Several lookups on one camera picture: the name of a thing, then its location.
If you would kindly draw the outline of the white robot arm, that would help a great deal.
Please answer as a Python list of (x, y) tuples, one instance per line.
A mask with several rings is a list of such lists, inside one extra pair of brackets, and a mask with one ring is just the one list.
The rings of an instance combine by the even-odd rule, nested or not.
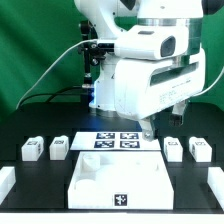
[(85, 65), (98, 65), (91, 110), (137, 121), (155, 139), (155, 114), (172, 109), (180, 126), (187, 101), (203, 92), (202, 20), (224, 0), (74, 0), (96, 37), (84, 46)]

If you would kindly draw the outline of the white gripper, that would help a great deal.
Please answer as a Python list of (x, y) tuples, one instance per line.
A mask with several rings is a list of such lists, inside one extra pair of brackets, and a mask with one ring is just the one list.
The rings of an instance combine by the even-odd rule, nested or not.
[(121, 117), (140, 120), (143, 138), (153, 141), (154, 122), (148, 116), (174, 105), (169, 123), (181, 126), (187, 108), (185, 99), (201, 92), (204, 83), (203, 49), (190, 56), (188, 65), (180, 67), (172, 59), (121, 59), (115, 68), (115, 109)]

